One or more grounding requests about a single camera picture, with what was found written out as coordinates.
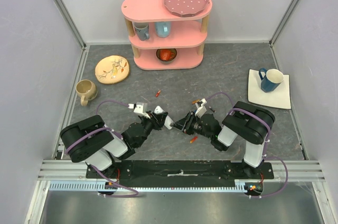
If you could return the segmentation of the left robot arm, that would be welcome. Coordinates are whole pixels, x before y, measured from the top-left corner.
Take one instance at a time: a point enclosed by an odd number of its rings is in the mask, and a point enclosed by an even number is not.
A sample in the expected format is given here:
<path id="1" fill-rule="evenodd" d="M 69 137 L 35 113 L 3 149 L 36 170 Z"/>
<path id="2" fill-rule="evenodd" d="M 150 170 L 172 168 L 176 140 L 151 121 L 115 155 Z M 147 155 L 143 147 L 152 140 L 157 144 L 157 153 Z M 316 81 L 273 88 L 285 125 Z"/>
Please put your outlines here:
<path id="1" fill-rule="evenodd" d="M 135 149 L 141 147 L 153 130 L 172 128 L 173 120 L 167 112 L 148 115 L 148 118 L 140 116 L 139 123 L 130 124 L 121 134 L 109 128 L 99 115 L 69 125 L 60 133 L 65 153 L 73 163 L 86 162 L 95 166 L 104 178 L 111 178 L 116 172 L 114 157 L 125 160 L 135 154 Z"/>

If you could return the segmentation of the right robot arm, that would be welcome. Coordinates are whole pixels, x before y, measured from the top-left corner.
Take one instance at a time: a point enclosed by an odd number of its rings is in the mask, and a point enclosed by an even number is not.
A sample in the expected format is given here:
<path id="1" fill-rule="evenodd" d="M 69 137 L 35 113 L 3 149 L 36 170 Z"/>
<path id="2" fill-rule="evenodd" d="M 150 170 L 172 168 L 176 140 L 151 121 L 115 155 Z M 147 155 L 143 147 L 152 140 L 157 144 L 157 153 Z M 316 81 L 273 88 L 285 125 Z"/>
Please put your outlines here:
<path id="1" fill-rule="evenodd" d="M 213 114 L 206 112 L 207 100 L 198 100 L 196 110 L 171 126 L 185 134 L 198 134 L 208 138 L 218 151 L 226 151 L 240 136 L 246 141 L 245 155 L 236 168 L 226 167 L 228 172 L 247 178 L 261 178 L 265 144 L 275 122 L 275 116 L 266 109 L 238 101 L 218 122 Z"/>

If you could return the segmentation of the white remote control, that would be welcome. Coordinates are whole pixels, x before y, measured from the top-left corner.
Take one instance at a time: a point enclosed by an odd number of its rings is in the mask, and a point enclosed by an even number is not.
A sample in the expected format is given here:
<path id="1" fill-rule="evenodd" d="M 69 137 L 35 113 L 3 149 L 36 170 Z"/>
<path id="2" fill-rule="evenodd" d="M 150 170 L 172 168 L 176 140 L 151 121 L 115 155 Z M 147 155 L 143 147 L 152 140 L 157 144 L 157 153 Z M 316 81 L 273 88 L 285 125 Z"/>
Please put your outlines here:
<path id="1" fill-rule="evenodd" d="M 172 129 L 174 121 L 168 115 L 168 112 L 164 111 L 161 106 L 156 106 L 154 110 L 154 114 L 159 115 L 161 119 L 161 124 L 165 126 L 167 129 Z"/>

